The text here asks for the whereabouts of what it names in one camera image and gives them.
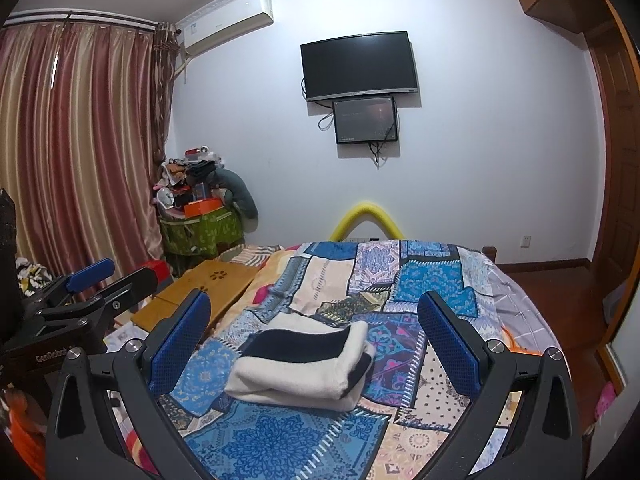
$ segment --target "bed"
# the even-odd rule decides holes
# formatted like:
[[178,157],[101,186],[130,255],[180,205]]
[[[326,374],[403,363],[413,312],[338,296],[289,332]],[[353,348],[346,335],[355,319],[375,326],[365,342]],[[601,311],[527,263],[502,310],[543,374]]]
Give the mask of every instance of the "bed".
[[[481,251],[388,240],[314,242],[270,252],[245,248],[234,257],[262,268],[159,401],[219,480],[412,480],[469,404],[417,322],[417,300],[427,290],[436,290],[485,340],[498,338],[512,351],[534,354],[559,348],[524,291]],[[246,341],[277,313],[291,311],[335,327],[367,321],[376,358],[352,412],[263,406],[224,393]],[[518,400],[519,393],[510,395],[474,471],[494,460]],[[124,412],[120,427],[136,462],[153,471]]]

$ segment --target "curtain rod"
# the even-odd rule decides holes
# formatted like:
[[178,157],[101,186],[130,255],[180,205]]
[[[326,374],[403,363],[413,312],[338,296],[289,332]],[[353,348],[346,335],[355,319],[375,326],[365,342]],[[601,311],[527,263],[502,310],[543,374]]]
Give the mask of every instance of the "curtain rod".
[[110,23],[140,30],[153,31],[158,22],[144,20],[133,16],[115,14],[114,12],[97,12],[82,9],[37,9],[12,12],[4,22],[4,26],[20,25],[21,23],[74,21],[91,23]]

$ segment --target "metal screw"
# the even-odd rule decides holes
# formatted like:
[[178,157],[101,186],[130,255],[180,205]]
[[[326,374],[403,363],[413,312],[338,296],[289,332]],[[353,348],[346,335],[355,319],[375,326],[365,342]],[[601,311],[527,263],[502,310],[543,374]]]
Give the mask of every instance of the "metal screw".
[[124,349],[127,352],[137,352],[138,350],[140,350],[140,347],[142,346],[142,341],[140,341],[140,339],[130,339],[129,341],[127,341],[124,345]]
[[69,350],[69,352],[66,353],[66,356],[69,359],[78,359],[81,353],[82,353],[82,349],[78,348],[77,346],[74,346],[71,350]]
[[549,357],[551,357],[554,361],[559,361],[562,359],[562,351],[559,348],[551,347],[549,348]]
[[494,354],[501,354],[504,352],[504,343],[498,339],[489,339],[489,341],[486,342],[486,345],[489,351]]

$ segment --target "small screen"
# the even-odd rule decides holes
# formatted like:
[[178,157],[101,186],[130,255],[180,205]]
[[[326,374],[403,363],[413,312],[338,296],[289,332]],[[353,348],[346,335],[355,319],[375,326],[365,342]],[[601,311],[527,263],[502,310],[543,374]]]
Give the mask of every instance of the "small screen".
[[398,140],[392,97],[365,97],[334,102],[338,144]]
[[417,92],[406,32],[381,32],[300,46],[307,101],[350,95]]

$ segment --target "pink object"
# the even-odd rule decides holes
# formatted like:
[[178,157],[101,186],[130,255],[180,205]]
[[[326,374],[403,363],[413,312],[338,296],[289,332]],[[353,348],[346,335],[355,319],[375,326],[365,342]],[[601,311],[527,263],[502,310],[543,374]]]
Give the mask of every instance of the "pink object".
[[255,291],[254,305],[257,305],[258,303],[262,303],[264,301],[264,298],[267,297],[267,294],[269,293],[269,289],[272,286],[273,286],[273,283],[271,283],[271,285],[263,285],[258,290]]
[[616,400],[616,390],[613,387],[613,383],[609,381],[604,385],[602,393],[600,394],[600,399],[596,404],[596,420],[598,420],[602,414],[607,411],[614,400]]

